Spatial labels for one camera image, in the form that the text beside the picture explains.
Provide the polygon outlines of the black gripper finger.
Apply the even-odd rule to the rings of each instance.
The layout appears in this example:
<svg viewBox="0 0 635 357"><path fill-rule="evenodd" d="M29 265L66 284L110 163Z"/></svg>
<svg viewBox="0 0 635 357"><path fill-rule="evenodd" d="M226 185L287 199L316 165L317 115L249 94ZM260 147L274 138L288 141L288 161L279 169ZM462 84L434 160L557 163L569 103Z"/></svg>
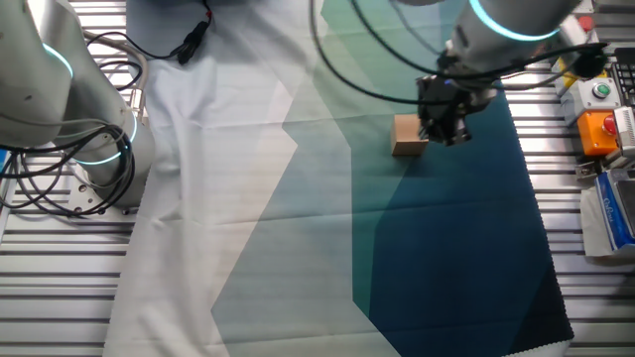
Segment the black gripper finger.
<svg viewBox="0 0 635 357"><path fill-rule="evenodd" d="M444 144L454 146L471 140L464 117L451 117L444 123Z"/></svg>
<svg viewBox="0 0 635 357"><path fill-rule="evenodd" d="M422 140L444 144L444 120L436 118L421 118L419 136Z"/></svg>

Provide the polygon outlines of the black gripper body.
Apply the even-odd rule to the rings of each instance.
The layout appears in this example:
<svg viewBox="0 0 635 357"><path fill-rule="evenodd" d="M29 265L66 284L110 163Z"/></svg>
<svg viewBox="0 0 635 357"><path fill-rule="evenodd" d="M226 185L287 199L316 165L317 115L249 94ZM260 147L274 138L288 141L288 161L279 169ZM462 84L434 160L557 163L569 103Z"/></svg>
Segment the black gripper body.
<svg viewBox="0 0 635 357"><path fill-rule="evenodd" d="M463 89L453 80L436 76L420 77L418 88L418 116L422 120L464 118L484 110L496 97L493 88Z"/></svg>

